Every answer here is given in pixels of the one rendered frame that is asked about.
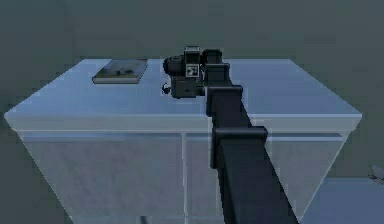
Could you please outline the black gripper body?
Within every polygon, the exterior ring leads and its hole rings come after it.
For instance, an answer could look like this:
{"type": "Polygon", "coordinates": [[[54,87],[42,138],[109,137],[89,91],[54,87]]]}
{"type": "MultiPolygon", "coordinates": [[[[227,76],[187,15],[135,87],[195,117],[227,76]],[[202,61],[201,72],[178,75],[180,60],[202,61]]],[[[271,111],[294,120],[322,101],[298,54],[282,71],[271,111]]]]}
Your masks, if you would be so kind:
{"type": "Polygon", "coordinates": [[[176,99],[205,95],[199,62],[186,63],[183,55],[172,56],[163,61],[163,70],[170,78],[162,86],[164,94],[176,99]]]}

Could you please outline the grey flat book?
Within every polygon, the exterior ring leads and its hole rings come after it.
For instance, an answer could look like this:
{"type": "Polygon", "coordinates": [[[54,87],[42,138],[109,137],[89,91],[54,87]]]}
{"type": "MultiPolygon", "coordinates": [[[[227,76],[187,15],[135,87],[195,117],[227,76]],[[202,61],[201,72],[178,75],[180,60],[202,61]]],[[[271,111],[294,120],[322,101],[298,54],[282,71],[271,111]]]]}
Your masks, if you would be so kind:
{"type": "Polygon", "coordinates": [[[112,59],[92,81],[94,84],[138,84],[147,66],[146,59],[112,59]]]}

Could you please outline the pale blue cupboard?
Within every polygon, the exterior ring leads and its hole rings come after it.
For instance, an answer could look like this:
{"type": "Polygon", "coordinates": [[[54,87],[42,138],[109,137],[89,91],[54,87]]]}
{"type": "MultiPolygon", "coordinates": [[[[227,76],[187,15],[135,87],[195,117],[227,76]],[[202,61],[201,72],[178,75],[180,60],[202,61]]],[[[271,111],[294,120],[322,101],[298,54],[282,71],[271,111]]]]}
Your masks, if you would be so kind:
{"type": "MultiPolygon", "coordinates": [[[[205,99],[164,94],[158,59],[136,84],[94,84],[103,66],[83,60],[5,114],[73,224],[224,224],[205,99]]],[[[304,215],[360,112],[288,59],[233,59],[230,76],[304,215]]]]}

